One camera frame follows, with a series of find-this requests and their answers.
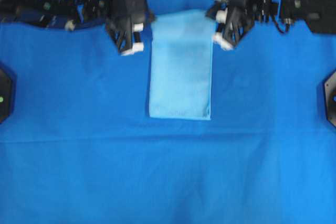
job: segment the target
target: cable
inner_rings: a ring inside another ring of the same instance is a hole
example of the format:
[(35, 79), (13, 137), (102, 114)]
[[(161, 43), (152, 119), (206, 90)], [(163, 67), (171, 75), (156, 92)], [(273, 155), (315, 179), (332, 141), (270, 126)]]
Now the cable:
[(289, 32), (289, 28), (290, 28), (290, 25), (289, 25), (289, 24), (286, 24), (286, 30), (283, 31), (283, 30), (280, 28), (279, 23), (275, 20), (275, 16), (272, 15), (271, 17), (272, 17), (272, 21), (274, 22), (276, 28), (278, 29), (278, 31), (279, 31), (281, 34), (286, 34), (286, 33)]

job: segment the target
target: blue backdrop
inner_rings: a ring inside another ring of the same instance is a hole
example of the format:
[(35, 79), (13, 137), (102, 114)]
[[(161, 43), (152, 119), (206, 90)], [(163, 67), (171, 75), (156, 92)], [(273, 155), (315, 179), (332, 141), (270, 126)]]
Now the blue backdrop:
[[(212, 0), (148, 0), (156, 14)], [(0, 126), (0, 223), (335, 223), (336, 130), (323, 80), (336, 37), (256, 25), (214, 47), (212, 120), (148, 116), (145, 52), (120, 57), (103, 27), (0, 26), (17, 74)]]

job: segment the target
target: black mount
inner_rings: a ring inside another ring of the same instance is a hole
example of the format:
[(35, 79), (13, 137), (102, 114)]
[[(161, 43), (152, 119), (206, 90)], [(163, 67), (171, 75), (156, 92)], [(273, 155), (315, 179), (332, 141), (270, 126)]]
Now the black mount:
[(13, 108), (14, 84), (8, 73), (0, 68), (0, 124), (9, 117)]
[(324, 83), (327, 119), (336, 127), (336, 72)]
[[(268, 23), (269, 18), (282, 34), (299, 20), (304, 20), (313, 33), (336, 34), (335, 0), (281, 0), (279, 11), (278, 7), (273, 0), (215, 0), (207, 12), (219, 23), (214, 41), (225, 50), (234, 49), (255, 22)], [(278, 13), (284, 29), (276, 21)]]
[[(83, 6), (83, 19), (79, 6)], [(139, 32), (153, 20), (146, 0), (0, 0), (3, 23), (68, 31), (106, 24), (119, 53), (124, 55), (143, 50)]]

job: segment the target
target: white connector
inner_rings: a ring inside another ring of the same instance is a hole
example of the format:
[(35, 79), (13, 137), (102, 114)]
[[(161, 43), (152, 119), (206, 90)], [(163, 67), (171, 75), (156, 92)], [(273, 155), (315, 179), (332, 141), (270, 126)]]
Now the white connector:
[(227, 40), (223, 39), (221, 33), (215, 33), (212, 37), (214, 43), (217, 43), (221, 46), (223, 50), (230, 51), (233, 50), (234, 47)]
[(226, 23), (226, 18), (227, 18), (227, 9), (225, 10), (219, 10), (216, 14), (216, 21), (218, 23)]
[(144, 44), (142, 42), (133, 43), (132, 49), (126, 50), (121, 55), (127, 56), (127, 55), (133, 55), (136, 52), (142, 52), (144, 50)]
[(143, 31), (143, 23), (134, 24), (133, 25), (133, 32), (140, 32)]
[(73, 20), (69, 20), (66, 22), (64, 29), (66, 31), (73, 31), (75, 29), (76, 25), (74, 24)]

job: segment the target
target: metal screw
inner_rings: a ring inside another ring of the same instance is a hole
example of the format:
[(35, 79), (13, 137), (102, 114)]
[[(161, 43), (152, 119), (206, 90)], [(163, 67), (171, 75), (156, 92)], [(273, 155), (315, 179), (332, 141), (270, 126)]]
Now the metal screw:
[(285, 18), (283, 22), (285, 22), (285, 24), (291, 25), (294, 23), (294, 20), (292, 20), (291, 18)]

